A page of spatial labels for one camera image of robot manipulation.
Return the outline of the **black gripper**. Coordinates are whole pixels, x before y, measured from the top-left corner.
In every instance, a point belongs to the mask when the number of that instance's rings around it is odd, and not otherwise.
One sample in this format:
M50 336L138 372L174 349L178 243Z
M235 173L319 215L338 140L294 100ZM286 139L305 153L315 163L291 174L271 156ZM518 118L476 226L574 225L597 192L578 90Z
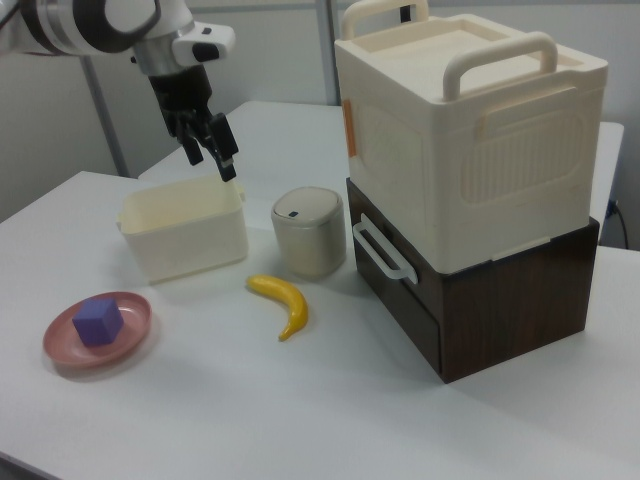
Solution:
M212 155L221 179L229 182L236 177L233 156L238 146L226 116L211 114L208 101L212 95L209 79L202 65L189 67L180 73L150 76L149 82L158 101L169 134L178 138L189 163L203 161L201 143Z

